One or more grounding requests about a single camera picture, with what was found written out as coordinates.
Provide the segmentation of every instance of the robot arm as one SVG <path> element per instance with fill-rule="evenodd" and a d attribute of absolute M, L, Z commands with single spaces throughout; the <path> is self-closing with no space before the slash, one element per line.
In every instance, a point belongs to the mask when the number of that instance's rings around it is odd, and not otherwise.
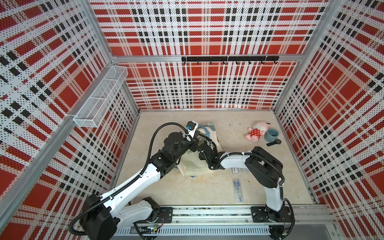
<path fill-rule="evenodd" d="M 175 167 L 177 160 L 187 150 L 193 152 L 198 150 L 200 159 L 206 160 L 212 170 L 231 167 L 248 168 L 265 188 L 267 207 L 273 214 L 278 214 L 284 202 L 282 189 L 284 177 L 281 174 L 283 165 L 260 147 L 243 153 L 217 153 L 216 149 L 212 149 L 205 141 L 198 146 L 199 131 L 196 130 L 197 127 L 197 122 L 190 121 L 185 129 L 185 134 L 181 132 L 169 134 L 164 140 L 164 147 L 146 162 L 144 172 L 139 171 L 100 197 L 94 194 L 87 197 L 83 213 L 71 222 L 69 231 L 75 235 L 86 234 L 90 240 L 110 239 L 121 226 L 139 220 L 153 222 L 158 216 L 159 205 L 150 197 L 135 205 L 127 206 L 127 204 L 146 187 L 170 172 Z M 79 232 L 73 228 L 77 220 L 80 220 L 80 225 L 85 232 Z"/>
<path fill-rule="evenodd" d="M 266 152 L 261 147 L 255 147 L 252 151 L 247 153 L 254 152 L 264 156 L 272 164 L 274 164 L 281 172 L 283 165 L 279 160 L 274 158 L 268 152 Z M 223 153 L 221 156 L 228 155 L 228 152 Z M 272 168 L 269 167 L 266 163 L 261 165 L 257 159 L 252 158 L 248 155 L 231 155 L 223 159 L 220 163 L 220 166 L 224 169 L 237 167 L 237 168 L 246 168 L 251 171 L 253 176 L 258 180 L 258 182 L 263 185 L 266 195 L 266 205 L 268 208 L 278 212 L 281 210 L 284 202 L 283 196 L 283 183 L 281 178 Z"/>

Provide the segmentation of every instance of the plastic packaging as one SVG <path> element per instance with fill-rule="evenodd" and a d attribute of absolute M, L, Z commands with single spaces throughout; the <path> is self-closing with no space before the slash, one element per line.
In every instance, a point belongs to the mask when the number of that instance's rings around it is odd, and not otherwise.
<path fill-rule="evenodd" d="M 238 178 L 232 179 L 233 192 L 235 193 L 235 202 L 240 204 L 243 202 L 243 194 L 241 192 L 240 180 Z"/>

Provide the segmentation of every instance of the red wire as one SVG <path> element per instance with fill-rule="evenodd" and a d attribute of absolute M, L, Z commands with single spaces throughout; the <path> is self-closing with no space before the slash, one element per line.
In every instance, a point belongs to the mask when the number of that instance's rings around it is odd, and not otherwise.
<path fill-rule="evenodd" d="M 163 216 L 162 214 L 159 214 L 159 215 L 163 217 L 163 223 L 162 223 L 161 226 L 160 226 L 160 227 L 162 227 L 162 226 L 164 225 L 164 220 L 165 220 L 165 218 L 164 218 L 164 216 Z"/>

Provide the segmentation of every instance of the aluminum frame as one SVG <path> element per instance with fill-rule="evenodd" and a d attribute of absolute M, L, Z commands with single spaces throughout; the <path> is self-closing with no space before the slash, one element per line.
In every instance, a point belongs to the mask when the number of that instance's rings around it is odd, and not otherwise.
<path fill-rule="evenodd" d="M 287 135 L 286 131 L 284 131 L 284 127 L 283 127 L 283 125 L 281 124 L 281 122 L 280 122 L 278 116 L 276 115 L 276 113 L 275 113 L 275 117 L 276 117 L 277 123 L 279 124 L 280 129 L 282 130 L 281 132 L 283 133 L 284 139 L 285 139 L 285 141 L 286 141 L 286 143 L 287 143 L 287 145 L 288 145 L 288 148 L 289 148 L 289 150 L 290 150 L 290 152 L 291 152 L 291 155 L 292 155 L 293 159 L 295 160 L 295 163 L 296 163 L 296 165 L 297 165 L 297 168 L 298 168 L 299 171 L 300 171 L 300 174 L 301 174 L 301 177 L 303 178 L 303 181 L 304 181 L 304 183 L 305 183 L 305 186 L 307 187 L 307 189 L 308 189 L 308 190 L 310 191 L 310 193 L 311 193 L 311 198 L 312 198 L 312 200 L 313 200 L 315 203 L 319 204 L 319 203 L 320 203 L 319 198 L 317 197 L 316 192 L 313 190 L 313 187 L 311 186 L 311 183 L 310 183 L 310 181 L 308 180 L 308 177 L 307 177 L 307 175 L 305 174 L 305 172 L 304 172 L 304 170 L 303 170 L 303 167 L 301 166 L 300 160 L 299 160 L 299 158 L 297 157 L 296 152 L 295 152 L 295 150 L 293 149 L 293 146 L 292 146 L 292 144 L 291 144 L 291 142 L 290 142 L 290 140 L 289 140 L 289 138 L 288 138 L 288 135 Z"/>
<path fill-rule="evenodd" d="M 305 67 L 308 65 L 308 62 L 311 60 L 311 55 L 321 40 L 324 31 L 326 30 L 328 24 L 332 20 L 332 17 L 335 15 L 338 7 L 341 5 L 342 1 L 340 0 L 329 0 L 327 7 L 325 8 L 325 12 L 323 13 L 319 25 L 314 30 L 313 36 L 307 44 L 304 55 L 305 57 L 300 61 L 299 65 L 295 67 L 293 73 L 288 79 L 285 88 L 280 94 L 280 97 L 277 99 L 274 111 L 278 112 L 285 102 L 289 92 L 294 87 L 295 83 L 299 80 L 299 76 L 305 70 Z"/>
<path fill-rule="evenodd" d="M 254 223 L 251 215 L 251 207 L 264 207 L 264 205 L 170 205 L 162 207 L 172 207 L 173 216 L 171 223 L 165 223 L 165 234 L 172 233 L 173 236 L 185 235 L 185 232 L 179 229 L 196 229 L 196 228 L 244 228 L 249 226 L 269 226 L 283 225 L 284 223 Z M 292 205 L 295 213 L 295 224 L 322 224 L 326 225 L 332 240 L 342 240 L 335 227 L 336 219 L 332 211 L 325 204 L 294 204 Z M 130 233 L 131 226 L 119 229 L 115 236 L 137 236 Z M 216 235 L 238 235 L 238 232 L 225 233 Z M 202 235 L 201 232 L 192 231 L 191 235 Z M 254 235 L 251 232 L 243 232 L 242 235 Z"/>
<path fill-rule="evenodd" d="M 99 23 L 96 19 L 96 15 L 94 14 L 94 12 L 92 10 L 91 4 L 89 3 L 88 0 L 81 0 L 79 2 L 83 8 L 83 11 L 84 11 L 84 14 L 88 20 L 88 23 L 92 26 L 92 28 L 95 32 L 96 38 L 97 38 L 98 42 L 100 43 L 101 48 L 104 51 L 104 54 L 108 60 L 108 63 L 113 63 L 112 55 L 111 55 L 111 49 L 109 48 L 107 40 L 104 37 L 103 32 L 101 31 Z"/>
<path fill-rule="evenodd" d="M 116 166 L 116 171 L 115 171 L 115 174 L 113 176 L 113 180 L 111 181 L 111 184 L 109 185 L 109 190 L 113 189 L 116 186 L 116 183 L 118 181 L 118 177 L 119 177 L 120 172 L 121 172 L 121 168 L 123 166 L 125 157 L 127 156 L 127 152 L 128 152 L 129 146 L 131 145 L 133 134 L 135 133 L 139 119 L 140 119 L 140 113 L 138 113 L 136 115 L 135 120 L 132 123 L 131 129 L 128 133 L 128 138 L 126 140 L 126 144 L 124 145 L 124 148 L 120 154 L 120 158 L 119 158 L 117 166 Z"/>

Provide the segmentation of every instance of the mounting plate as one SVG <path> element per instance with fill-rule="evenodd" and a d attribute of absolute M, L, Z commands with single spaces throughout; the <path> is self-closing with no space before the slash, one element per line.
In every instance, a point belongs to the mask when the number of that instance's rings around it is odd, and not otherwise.
<path fill-rule="evenodd" d="M 268 212 L 265 211 L 266 207 L 251 207 L 251 215 L 253 222 L 272 222 Z M 275 222 L 291 222 L 291 211 L 289 207 L 285 206 L 280 213 L 280 217 L 274 219 Z"/>
<path fill-rule="evenodd" d="M 171 223 L 172 222 L 172 215 L 173 215 L 173 207 L 160 207 L 159 214 L 164 216 L 164 223 Z M 149 223 L 146 220 L 140 220 L 136 223 Z M 163 218 L 160 216 L 158 217 L 153 223 L 163 223 Z"/>

